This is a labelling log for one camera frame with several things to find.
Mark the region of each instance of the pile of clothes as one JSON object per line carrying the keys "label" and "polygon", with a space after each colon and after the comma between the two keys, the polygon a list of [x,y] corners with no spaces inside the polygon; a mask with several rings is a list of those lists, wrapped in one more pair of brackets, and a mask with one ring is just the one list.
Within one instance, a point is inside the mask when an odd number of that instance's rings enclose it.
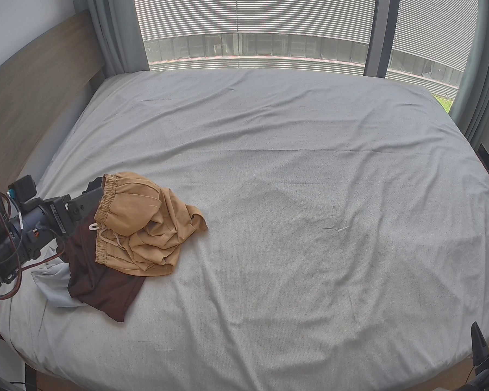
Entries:
{"label": "pile of clothes", "polygon": [[98,206],[58,244],[62,259],[31,274],[53,306],[90,305],[123,322],[145,278],[171,274],[181,244],[207,226],[197,207],[136,173],[104,175],[102,187]]}

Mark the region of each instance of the curtain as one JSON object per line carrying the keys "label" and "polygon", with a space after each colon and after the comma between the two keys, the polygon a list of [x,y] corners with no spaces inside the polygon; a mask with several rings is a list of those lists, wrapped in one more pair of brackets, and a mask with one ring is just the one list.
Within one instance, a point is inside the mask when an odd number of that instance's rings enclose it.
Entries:
{"label": "curtain", "polygon": [[149,69],[134,0],[73,0],[89,10],[105,59],[105,76]]}
{"label": "curtain", "polygon": [[489,119],[489,0],[478,0],[475,39],[450,116],[476,149]]}

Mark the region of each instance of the building facade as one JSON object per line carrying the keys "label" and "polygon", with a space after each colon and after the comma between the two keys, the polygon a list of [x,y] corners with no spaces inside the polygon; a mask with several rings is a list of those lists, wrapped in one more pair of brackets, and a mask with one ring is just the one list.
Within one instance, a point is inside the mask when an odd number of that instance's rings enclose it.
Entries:
{"label": "building facade", "polygon": [[[153,70],[299,68],[362,75],[375,0],[135,0]],[[478,0],[400,0],[387,78],[454,98]]]}

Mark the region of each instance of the fitted sheet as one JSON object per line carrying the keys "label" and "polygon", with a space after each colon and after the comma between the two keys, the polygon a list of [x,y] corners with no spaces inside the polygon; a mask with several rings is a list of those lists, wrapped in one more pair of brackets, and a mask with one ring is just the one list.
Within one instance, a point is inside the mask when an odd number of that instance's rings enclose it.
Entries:
{"label": "fitted sheet", "polygon": [[134,171],[203,212],[124,323],[22,277],[0,333],[88,389],[403,389],[489,337],[489,176],[425,89],[324,72],[106,81],[39,194]]}

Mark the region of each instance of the wooden headboard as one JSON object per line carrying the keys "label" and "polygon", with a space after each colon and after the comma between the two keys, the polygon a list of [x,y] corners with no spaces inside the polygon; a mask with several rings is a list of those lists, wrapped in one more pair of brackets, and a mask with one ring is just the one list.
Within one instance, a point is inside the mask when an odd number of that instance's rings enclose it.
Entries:
{"label": "wooden headboard", "polygon": [[47,129],[104,65],[83,11],[0,66],[0,189],[17,179]]}

